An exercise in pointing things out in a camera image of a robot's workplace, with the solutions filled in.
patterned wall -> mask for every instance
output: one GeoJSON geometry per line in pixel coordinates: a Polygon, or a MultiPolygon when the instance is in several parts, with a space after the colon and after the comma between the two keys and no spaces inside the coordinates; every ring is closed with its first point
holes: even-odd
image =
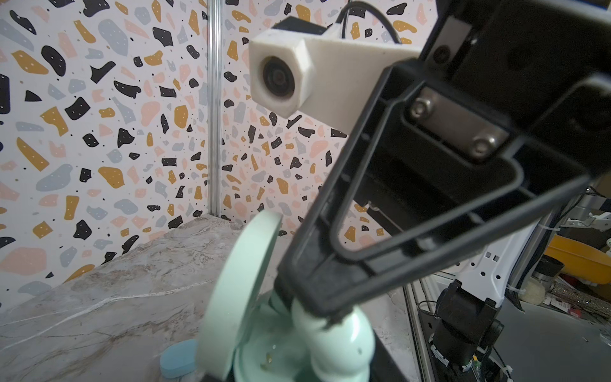
{"type": "MultiPolygon", "coordinates": [[[[383,11],[406,44],[423,46],[437,18],[432,0],[370,1],[383,11]]],[[[249,221],[270,208],[284,215],[280,234],[294,234],[327,177],[346,137],[297,113],[288,120],[252,101],[248,43],[287,16],[328,26],[341,0],[225,0],[224,140],[222,197],[226,218],[249,221]]],[[[392,43],[369,12],[351,11],[346,38],[392,43]]],[[[349,211],[339,233],[348,248],[360,248],[388,234],[364,208],[349,211]]]]}
{"type": "Polygon", "coordinates": [[[207,213],[203,0],[0,6],[0,312],[207,213]]]}

black spot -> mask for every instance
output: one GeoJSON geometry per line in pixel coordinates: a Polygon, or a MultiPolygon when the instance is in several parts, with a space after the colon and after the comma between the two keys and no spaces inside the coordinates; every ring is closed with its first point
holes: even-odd
{"type": "Polygon", "coordinates": [[[19,17],[19,15],[17,15],[17,13],[15,13],[14,10],[11,10],[9,14],[10,14],[11,19],[15,20],[17,24],[27,29],[27,31],[30,32],[31,34],[36,34],[36,29],[34,29],[34,26],[32,25],[32,23],[30,23],[30,21],[27,18],[19,17]]]}
{"type": "Polygon", "coordinates": [[[104,255],[104,262],[103,262],[102,264],[100,264],[100,265],[104,265],[104,264],[108,263],[109,261],[111,261],[112,259],[114,259],[114,257],[115,257],[116,255],[117,255],[117,253],[116,253],[116,252],[107,252],[107,253],[104,255]]]}
{"type": "Polygon", "coordinates": [[[91,170],[90,169],[81,169],[81,176],[78,178],[83,183],[87,183],[87,181],[91,179],[91,170]]]}
{"type": "Polygon", "coordinates": [[[25,102],[39,102],[42,101],[42,99],[35,93],[32,93],[29,90],[26,90],[26,99],[25,102]]]}
{"type": "Polygon", "coordinates": [[[248,138],[250,139],[250,143],[253,143],[255,141],[255,133],[257,132],[256,127],[254,127],[253,125],[251,125],[248,128],[248,138]]]}
{"type": "Polygon", "coordinates": [[[274,140],[274,142],[271,143],[271,148],[275,149],[276,147],[280,146],[281,143],[282,140],[280,139],[280,137],[278,137],[274,140]]]}
{"type": "Polygon", "coordinates": [[[130,134],[129,131],[127,131],[124,128],[119,128],[119,134],[117,136],[117,147],[121,147],[122,145],[130,144],[133,141],[134,141],[134,137],[130,134]]]}
{"type": "Polygon", "coordinates": [[[174,88],[171,88],[171,87],[159,86],[159,95],[162,97],[176,98],[176,90],[174,90],[174,88]]]}
{"type": "Polygon", "coordinates": [[[299,134],[303,135],[306,138],[309,138],[312,136],[312,134],[316,133],[316,130],[313,129],[304,129],[303,127],[297,127],[297,131],[299,132],[299,134]]]}
{"type": "Polygon", "coordinates": [[[10,80],[0,75],[0,114],[10,113],[10,80]]]}
{"type": "Polygon", "coordinates": [[[126,95],[127,97],[136,98],[136,95],[142,92],[139,86],[126,85],[122,84],[118,81],[113,81],[115,88],[119,91],[119,93],[126,95]]]}
{"type": "Polygon", "coordinates": [[[71,106],[68,106],[64,110],[66,111],[66,114],[68,114],[70,119],[77,120],[80,117],[84,116],[85,113],[89,111],[89,109],[90,107],[87,102],[85,102],[85,99],[83,99],[83,97],[78,97],[71,106]]]}
{"type": "Polygon", "coordinates": [[[49,65],[55,70],[58,76],[63,77],[66,74],[66,60],[59,54],[58,51],[52,47],[45,45],[40,50],[42,58],[44,58],[49,65]]]}
{"type": "Polygon", "coordinates": [[[301,162],[299,161],[299,159],[296,156],[294,156],[293,160],[291,161],[290,168],[293,168],[293,167],[297,167],[297,168],[301,167],[301,162]]]}
{"type": "Polygon", "coordinates": [[[172,43],[172,34],[165,29],[153,27],[153,37],[159,40],[163,46],[174,46],[172,43]]]}
{"type": "Polygon", "coordinates": [[[199,52],[196,51],[195,48],[193,48],[193,45],[187,45],[187,52],[189,52],[191,57],[193,57],[195,59],[199,58],[199,52]]]}
{"type": "Polygon", "coordinates": [[[91,228],[87,225],[85,220],[81,220],[76,223],[76,231],[72,236],[73,238],[87,240],[88,237],[91,236],[91,228]]]}
{"type": "Polygon", "coordinates": [[[236,79],[238,79],[238,77],[234,76],[232,72],[223,73],[223,77],[225,77],[225,79],[231,83],[234,82],[236,79]]]}
{"type": "Polygon", "coordinates": [[[176,166],[176,158],[161,158],[162,166],[176,166]]]}
{"type": "Polygon", "coordinates": [[[82,0],[85,3],[85,8],[82,10],[82,14],[91,17],[104,9],[110,9],[108,3],[104,0],[82,0]]]}
{"type": "Polygon", "coordinates": [[[116,65],[117,64],[115,64],[113,61],[109,61],[105,63],[104,66],[102,66],[99,69],[94,68],[93,66],[90,66],[91,81],[95,82],[96,84],[99,83],[102,77],[104,77],[108,72],[110,72],[111,69],[114,68],[116,65]]]}
{"type": "Polygon", "coordinates": [[[180,226],[180,224],[183,224],[183,217],[181,215],[179,215],[177,218],[170,220],[169,223],[167,223],[167,227],[172,229],[172,228],[178,228],[180,226]]]}
{"type": "Polygon", "coordinates": [[[333,128],[331,129],[331,136],[332,137],[340,137],[340,138],[346,138],[347,137],[346,134],[342,133],[339,130],[333,129],[333,128]]]}
{"type": "Polygon", "coordinates": [[[405,11],[405,7],[407,6],[408,6],[408,3],[402,2],[398,6],[388,8],[388,10],[386,11],[386,14],[387,15],[402,15],[403,12],[405,11]]]}
{"type": "Polygon", "coordinates": [[[299,115],[299,116],[296,116],[294,119],[289,119],[289,120],[287,121],[287,128],[291,128],[291,127],[292,127],[292,126],[293,126],[293,125],[294,125],[294,124],[295,124],[295,123],[296,123],[298,120],[300,120],[300,119],[301,119],[301,117],[302,117],[302,116],[301,116],[301,115],[299,115]]]}
{"type": "Polygon", "coordinates": [[[167,133],[170,129],[170,125],[167,124],[167,118],[165,114],[161,115],[161,128],[163,129],[163,133],[167,133]]]}
{"type": "Polygon", "coordinates": [[[55,8],[61,8],[61,7],[65,7],[68,4],[70,4],[71,2],[74,2],[75,0],[49,0],[49,2],[51,4],[53,4],[53,6],[55,6],[55,8]]]}
{"type": "Polygon", "coordinates": [[[97,145],[99,145],[100,143],[98,142],[97,139],[95,139],[95,137],[93,136],[92,133],[89,134],[85,134],[82,137],[83,141],[85,141],[85,144],[88,145],[89,147],[96,147],[97,145]]]}
{"type": "Polygon", "coordinates": [[[7,245],[9,245],[10,243],[14,242],[15,239],[12,237],[0,237],[0,248],[2,247],[6,247],[7,245]]]}

light blue object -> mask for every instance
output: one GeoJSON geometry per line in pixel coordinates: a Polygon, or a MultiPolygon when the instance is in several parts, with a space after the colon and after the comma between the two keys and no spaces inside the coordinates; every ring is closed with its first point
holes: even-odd
{"type": "Polygon", "coordinates": [[[165,349],[159,359],[161,375],[165,378],[178,378],[195,370],[195,339],[175,343],[165,349]]]}

grey blue spot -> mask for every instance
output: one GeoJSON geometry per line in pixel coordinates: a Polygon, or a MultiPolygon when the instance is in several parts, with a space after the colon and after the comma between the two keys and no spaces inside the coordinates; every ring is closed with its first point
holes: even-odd
{"type": "Polygon", "coordinates": [[[117,105],[117,108],[119,109],[119,112],[123,116],[123,121],[125,122],[126,125],[128,123],[134,122],[136,120],[136,116],[134,115],[134,111],[132,109],[128,108],[127,106],[123,105],[121,102],[119,102],[117,97],[113,97],[112,101],[115,103],[115,105],[117,105]]]}
{"type": "Polygon", "coordinates": [[[28,282],[17,290],[17,293],[27,293],[32,296],[40,296],[41,294],[51,290],[51,286],[42,281],[28,282]]]}
{"type": "Polygon", "coordinates": [[[34,125],[33,123],[17,122],[15,124],[17,131],[44,131],[42,126],[34,125]]]}
{"type": "Polygon", "coordinates": [[[70,94],[74,94],[74,93],[80,92],[81,90],[85,90],[86,87],[87,86],[85,85],[85,81],[81,79],[73,78],[70,80],[70,83],[68,84],[68,92],[70,94]]]}
{"type": "Polygon", "coordinates": [[[113,163],[119,163],[119,162],[121,162],[121,160],[123,160],[123,155],[121,155],[121,152],[119,150],[117,150],[117,149],[113,149],[111,152],[106,154],[106,156],[113,163]]]}
{"type": "Polygon", "coordinates": [[[70,172],[72,165],[64,163],[57,170],[36,183],[36,191],[55,191],[62,189],[70,183],[70,172]]]}
{"type": "Polygon", "coordinates": [[[120,201],[114,204],[114,208],[118,208],[126,215],[132,215],[138,212],[138,206],[135,205],[134,202],[129,199],[121,199],[120,201]]]}
{"type": "Polygon", "coordinates": [[[78,251],[76,250],[76,248],[74,247],[70,247],[68,249],[66,249],[64,252],[59,254],[59,263],[62,265],[62,267],[66,268],[70,265],[70,263],[72,263],[72,259],[75,258],[76,253],[78,251]]]}
{"type": "Polygon", "coordinates": [[[27,50],[34,51],[34,44],[32,44],[32,42],[28,40],[26,36],[21,34],[20,31],[15,29],[6,20],[0,20],[0,34],[7,39],[23,46],[27,50]]]}
{"type": "Polygon", "coordinates": [[[106,217],[106,215],[108,215],[108,212],[106,212],[104,208],[92,208],[91,206],[87,206],[87,213],[96,220],[102,220],[106,217]]]}
{"type": "Polygon", "coordinates": [[[121,56],[127,56],[127,35],[114,23],[114,21],[109,18],[102,20],[98,24],[98,32],[115,53],[121,56]]]}

metal screw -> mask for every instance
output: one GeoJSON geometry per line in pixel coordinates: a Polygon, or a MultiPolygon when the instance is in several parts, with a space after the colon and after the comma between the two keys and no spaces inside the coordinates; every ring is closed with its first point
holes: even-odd
{"type": "Polygon", "coordinates": [[[409,115],[414,119],[427,118],[432,112],[433,102],[428,98],[416,98],[411,108],[409,108],[409,115]]]}

